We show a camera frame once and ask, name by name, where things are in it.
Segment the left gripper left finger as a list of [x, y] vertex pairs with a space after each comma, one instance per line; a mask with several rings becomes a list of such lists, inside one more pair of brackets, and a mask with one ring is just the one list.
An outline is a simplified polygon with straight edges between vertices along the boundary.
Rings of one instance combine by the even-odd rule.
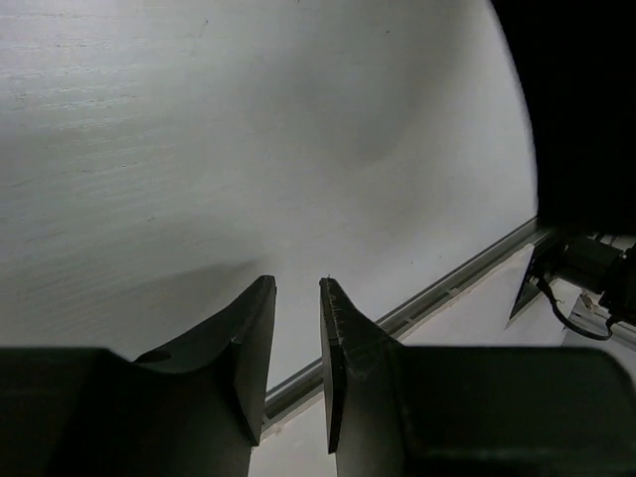
[[263, 275], [232, 303], [135, 365], [152, 379], [144, 476], [244, 476], [259, 445], [276, 304]]

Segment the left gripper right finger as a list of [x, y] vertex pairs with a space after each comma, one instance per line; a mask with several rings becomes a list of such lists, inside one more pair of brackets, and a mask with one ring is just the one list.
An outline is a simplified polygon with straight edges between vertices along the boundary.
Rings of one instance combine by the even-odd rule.
[[339, 476], [410, 476], [411, 411], [399, 368], [404, 345], [322, 278], [320, 331], [328, 452]]

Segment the black skirt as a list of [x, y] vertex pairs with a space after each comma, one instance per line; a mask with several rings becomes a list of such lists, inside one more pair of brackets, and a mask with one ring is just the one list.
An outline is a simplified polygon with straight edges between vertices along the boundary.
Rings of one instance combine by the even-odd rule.
[[634, 235], [634, 2], [492, 6], [532, 126], [539, 223]]

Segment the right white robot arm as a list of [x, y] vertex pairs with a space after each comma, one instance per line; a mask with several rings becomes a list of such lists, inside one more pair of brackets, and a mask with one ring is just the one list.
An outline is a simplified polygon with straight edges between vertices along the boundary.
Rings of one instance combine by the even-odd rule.
[[[609, 312], [605, 332], [586, 330], [558, 308], [550, 280], [559, 278], [600, 296], [599, 305]], [[550, 234], [533, 252], [525, 281], [548, 300], [553, 314], [566, 329], [587, 339], [605, 342], [613, 326], [635, 324], [635, 248], [622, 250], [586, 236]]]

